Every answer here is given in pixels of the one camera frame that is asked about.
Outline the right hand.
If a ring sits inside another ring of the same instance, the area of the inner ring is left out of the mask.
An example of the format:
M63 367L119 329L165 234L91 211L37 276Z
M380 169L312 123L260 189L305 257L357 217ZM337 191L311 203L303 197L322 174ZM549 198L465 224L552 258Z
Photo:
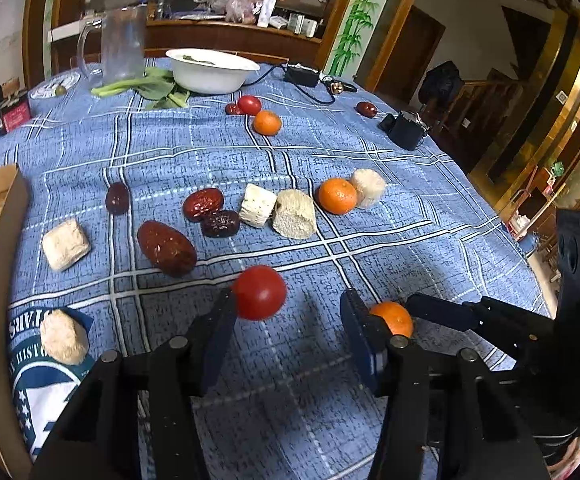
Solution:
M580 437L575 438L568 446L563 458L548 467L552 480L567 480L580 466Z

